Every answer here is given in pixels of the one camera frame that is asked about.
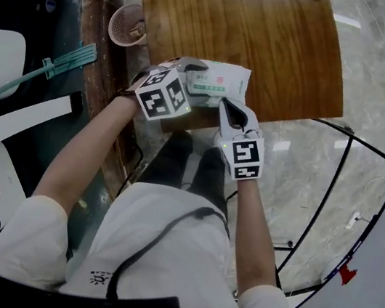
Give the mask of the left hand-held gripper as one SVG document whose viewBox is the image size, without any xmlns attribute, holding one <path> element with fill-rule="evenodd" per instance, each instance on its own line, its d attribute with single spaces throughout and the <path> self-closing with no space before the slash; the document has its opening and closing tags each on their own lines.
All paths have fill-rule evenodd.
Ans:
<svg viewBox="0 0 385 308">
<path fill-rule="evenodd" d="M 194 57 L 180 57 L 160 65 L 135 89 L 136 98 L 148 121 L 177 118 L 191 112 L 186 76 L 191 71 L 208 70 Z"/>
</svg>

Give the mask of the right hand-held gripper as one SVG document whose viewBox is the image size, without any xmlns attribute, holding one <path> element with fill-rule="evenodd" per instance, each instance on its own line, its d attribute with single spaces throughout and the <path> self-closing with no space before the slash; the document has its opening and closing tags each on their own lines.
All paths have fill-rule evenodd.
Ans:
<svg viewBox="0 0 385 308">
<path fill-rule="evenodd" d="M 230 178 L 258 179 L 262 175 L 265 147 L 261 132 L 255 131 L 259 128 L 256 114 L 240 101 L 223 98 L 219 102 L 219 123 L 222 138 L 219 148 Z M 234 130 L 248 133 L 234 136 Z"/>
</svg>

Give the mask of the person's left hand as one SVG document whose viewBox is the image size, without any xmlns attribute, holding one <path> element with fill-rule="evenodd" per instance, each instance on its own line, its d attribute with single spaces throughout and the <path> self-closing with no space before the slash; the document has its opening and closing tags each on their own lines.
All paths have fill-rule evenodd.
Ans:
<svg viewBox="0 0 385 308">
<path fill-rule="evenodd" d="M 130 92 L 134 91 L 139 87 L 143 81 L 150 75 L 151 71 L 153 70 L 153 66 L 149 65 L 146 68 L 143 68 L 138 74 L 131 80 L 130 87 L 127 89 Z"/>
</svg>

